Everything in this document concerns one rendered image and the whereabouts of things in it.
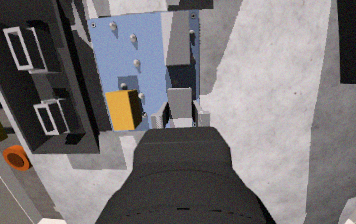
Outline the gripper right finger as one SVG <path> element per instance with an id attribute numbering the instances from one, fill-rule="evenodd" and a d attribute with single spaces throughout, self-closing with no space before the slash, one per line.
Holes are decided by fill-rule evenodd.
<path id="1" fill-rule="evenodd" d="M 210 112 L 203 111 L 196 100 L 192 101 L 192 118 L 197 127 L 210 126 Z"/>

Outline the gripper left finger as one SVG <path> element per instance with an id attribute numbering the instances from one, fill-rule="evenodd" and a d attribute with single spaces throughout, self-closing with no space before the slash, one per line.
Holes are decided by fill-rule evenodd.
<path id="1" fill-rule="evenodd" d="M 169 121 L 169 104 L 168 102 L 164 102 L 157 113 L 152 113 L 151 124 L 152 129 L 156 128 L 165 128 L 166 123 Z"/>

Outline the orange-yellow rectangular block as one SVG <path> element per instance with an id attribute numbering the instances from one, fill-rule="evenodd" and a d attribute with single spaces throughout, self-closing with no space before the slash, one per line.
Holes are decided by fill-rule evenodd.
<path id="1" fill-rule="evenodd" d="M 135 130 L 142 122 L 137 90 L 105 93 L 114 130 Z"/>

